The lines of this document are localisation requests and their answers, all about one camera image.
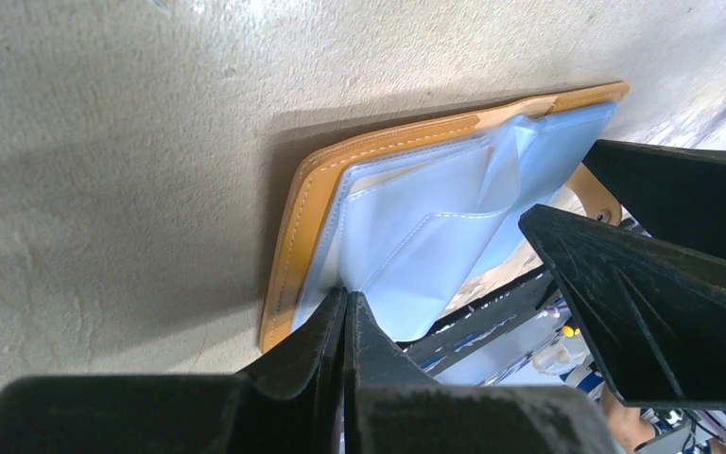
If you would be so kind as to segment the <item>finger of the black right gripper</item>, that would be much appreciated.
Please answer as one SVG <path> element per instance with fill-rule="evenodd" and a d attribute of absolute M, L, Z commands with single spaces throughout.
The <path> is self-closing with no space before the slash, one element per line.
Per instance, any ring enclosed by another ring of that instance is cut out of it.
<path fill-rule="evenodd" d="M 600 139 L 583 163 L 653 237 L 726 260 L 726 150 Z"/>
<path fill-rule="evenodd" d="M 726 414 L 726 260 L 546 205 L 518 224 L 620 402 Z"/>

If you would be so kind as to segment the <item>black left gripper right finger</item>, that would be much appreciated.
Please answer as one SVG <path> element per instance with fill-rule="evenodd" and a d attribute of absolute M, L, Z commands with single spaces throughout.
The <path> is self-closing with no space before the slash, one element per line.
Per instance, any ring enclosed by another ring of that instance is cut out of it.
<path fill-rule="evenodd" d="M 348 453 L 613 453 L 601 411 L 563 386 L 443 385 L 379 328 L 352 292 L 344 327 Z"/>

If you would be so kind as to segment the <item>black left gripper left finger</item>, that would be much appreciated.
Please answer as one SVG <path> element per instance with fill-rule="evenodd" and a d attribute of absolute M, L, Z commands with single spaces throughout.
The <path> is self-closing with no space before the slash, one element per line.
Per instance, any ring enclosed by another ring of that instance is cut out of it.
<path fill-rule="evenodd" d="M 347 293 L 230 375 L 58 375 L 0 392 L 0 453 L 335 453 Z"/>

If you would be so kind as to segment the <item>yellow leather card holder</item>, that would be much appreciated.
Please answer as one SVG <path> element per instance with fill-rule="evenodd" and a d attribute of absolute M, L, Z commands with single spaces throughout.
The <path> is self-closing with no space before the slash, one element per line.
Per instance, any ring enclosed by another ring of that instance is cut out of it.
<path fill-rule="evenodd" d="M 332 288 L 362 292 L 394 341 L 424 336 L 533 260 L 519 217 L 537 204 L 610 224 L 616 198 L 583 165 L 624 81 L 526 97 L 358 135 L 306 157 L 289 189 L 258 345 L 272 349 Z"/>

